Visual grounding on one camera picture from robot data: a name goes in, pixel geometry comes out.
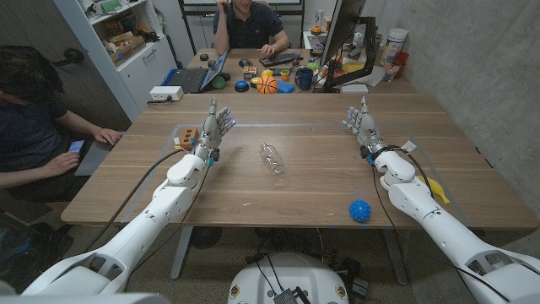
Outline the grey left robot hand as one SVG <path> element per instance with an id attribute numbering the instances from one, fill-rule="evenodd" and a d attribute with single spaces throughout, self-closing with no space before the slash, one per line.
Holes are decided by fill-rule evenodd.
<path id="1" fill-rule="evenodd" d="M 217 111 L 217 99 L 211 100 L 209 113 L 202 125 L 202 133 L 197 140 L 193 154 L 206 160 L 212 151 L 217 149 L 223 136 L 236 124 L 235 119 L 227 107 Z"/>

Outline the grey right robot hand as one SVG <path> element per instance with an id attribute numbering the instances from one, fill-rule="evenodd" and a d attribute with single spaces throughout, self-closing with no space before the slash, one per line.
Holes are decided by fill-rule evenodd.
<path id="1" fill-rule="evenodd" d="M 354 106 L 349 107 L 348 119 L 342 120 L 342 124 L 355 135 L 360 144 L 360 154 L 363 159 L 375 160 L 381 153 L 389 150 L 375 120 L 369 114 L 369 106 L 364 96 L 361 99 L 360 109 Z"/>

